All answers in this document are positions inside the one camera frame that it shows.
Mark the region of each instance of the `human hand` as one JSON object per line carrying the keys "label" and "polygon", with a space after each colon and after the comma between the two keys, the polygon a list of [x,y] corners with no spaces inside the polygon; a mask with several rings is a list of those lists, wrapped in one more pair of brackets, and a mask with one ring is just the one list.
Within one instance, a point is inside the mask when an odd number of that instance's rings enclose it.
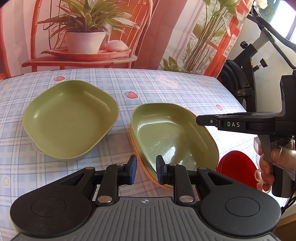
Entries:
{"label": "human hand", "polygon": [[[260,155],[259,169],[255,171],[255,178],[259,181],[257,189],[267,192],[270,190],[270,186],[274,183],[274,176],[271,174],[272,166],[265,161],[261,145],[259,145],[257,153]],[[275,148],[271,152],[271,159],[274,165],[286,170],[290,177],[295,179],[296,151],[284,147]]]}

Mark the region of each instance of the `white flower pot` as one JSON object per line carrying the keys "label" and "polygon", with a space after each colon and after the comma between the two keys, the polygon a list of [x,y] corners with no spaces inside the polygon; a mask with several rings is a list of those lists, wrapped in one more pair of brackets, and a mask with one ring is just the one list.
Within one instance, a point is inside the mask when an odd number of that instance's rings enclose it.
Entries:
{"label": "white flower pot", "polygon": [[68,53],[96,54],[105,38],[105,32],[66,32]]}

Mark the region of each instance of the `green plate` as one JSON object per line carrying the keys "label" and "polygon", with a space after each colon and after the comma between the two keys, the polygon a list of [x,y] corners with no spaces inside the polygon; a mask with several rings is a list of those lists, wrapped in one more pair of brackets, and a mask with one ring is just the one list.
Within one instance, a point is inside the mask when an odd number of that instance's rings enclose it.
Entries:
{"label": "green plate", "polygon": [[155,180],[157,155],[162,155],[166,164],[181,164],[187,170],[217,167],[219,153],[212,136],[196,124],[192,112],[179,105],[138,106],[131,116],[130,133],[143,164]]}
{"label": "green plate", "polygon": [[59,83],[35,98],[24,113],[24,129],[47,155],[78,159],[89,152],[118,118],[116,101],[81,81]]}

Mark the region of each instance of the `table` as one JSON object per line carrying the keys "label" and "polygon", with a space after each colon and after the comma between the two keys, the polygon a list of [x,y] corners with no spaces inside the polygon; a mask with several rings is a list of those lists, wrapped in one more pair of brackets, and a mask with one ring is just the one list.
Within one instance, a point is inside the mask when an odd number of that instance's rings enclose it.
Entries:
{"label": "table", "polygon": [[[110,94],[117,101],[120,114],[108,135],[86,157],[62,162],[36,152],[22,119],[28,104],[57,84],[56,80],[75,79]],[[129,91],[138,97],[128,98]],[[217,79],[200,75],[140,69],[68,69],[28,73],[1,81],[0,241],[16,235],[9,209],[17,197],[87,166],[102,170],[111,164],[126,163],[135,154],[129,136],[130,116],[135,107],[151,102],[175,103],[196,115],[245,111]],[[212,126],[208,130],[217,143],[220,158],[239,150],[255,162],[254,135],[218,131]],[[173,191],[156,186],[138,164],[135,184],[121,186],[119,195],[172,196]]]}

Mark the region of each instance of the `black round pad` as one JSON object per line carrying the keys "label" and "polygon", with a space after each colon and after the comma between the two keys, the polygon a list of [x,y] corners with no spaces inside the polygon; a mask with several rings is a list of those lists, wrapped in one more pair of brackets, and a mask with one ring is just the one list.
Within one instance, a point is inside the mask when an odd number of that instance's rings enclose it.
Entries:
{"label": "black round pad", "polygon": [[66,203],[56,197],[44,197],[32,204],[32,211],[40,217],[53,217],[66,209]]}
{"label": "black round pad", "polygon": [[248,197],[234,197],[225,203],[228,212],[239,217],[250,217],[258,213],[259,204]]}
{"label": "black round pad", "polygon": [[202,200],[202,219],[230,236],[257,237],[273,231],[281,215],[277,201],[243,184],[231,186],[219,186]]}
{"label": "black round pad", "polygon": [[91,214],[90,201],[73,186],[40,188],[19,197],[10,209],[19,233],[31,237],[59,237],[83,225]]}

